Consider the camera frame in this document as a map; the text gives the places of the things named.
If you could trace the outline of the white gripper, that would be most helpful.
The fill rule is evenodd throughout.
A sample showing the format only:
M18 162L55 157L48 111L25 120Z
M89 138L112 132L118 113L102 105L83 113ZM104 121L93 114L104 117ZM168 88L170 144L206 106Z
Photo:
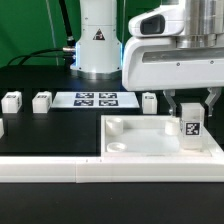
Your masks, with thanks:
M224 47L178 49L172 37L132 37L125 46L122 85L128 91L164 90L172 116L174 90L210 87L205 104L211 117L224 87Z

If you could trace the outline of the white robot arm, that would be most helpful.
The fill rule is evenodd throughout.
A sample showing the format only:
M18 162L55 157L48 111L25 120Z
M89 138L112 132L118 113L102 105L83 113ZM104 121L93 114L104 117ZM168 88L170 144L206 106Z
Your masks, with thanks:
M161 0L116 36L116 0L80 0L81 38L71 69L87 79L122 73L128 91L161 90L176 112L178 89L206 88L212 109L224 88L224 0Z

